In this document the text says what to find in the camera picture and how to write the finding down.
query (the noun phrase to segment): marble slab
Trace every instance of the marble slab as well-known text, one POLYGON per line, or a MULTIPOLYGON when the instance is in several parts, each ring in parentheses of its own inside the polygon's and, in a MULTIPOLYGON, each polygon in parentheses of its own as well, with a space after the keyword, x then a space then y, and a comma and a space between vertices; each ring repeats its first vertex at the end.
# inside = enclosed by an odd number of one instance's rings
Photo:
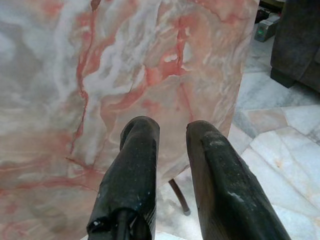
POLYGON ((227 136, 257 2, 0 0, 0 238, 82 238, 133 117, 160 125, 159 186, 187 123, 227 136))

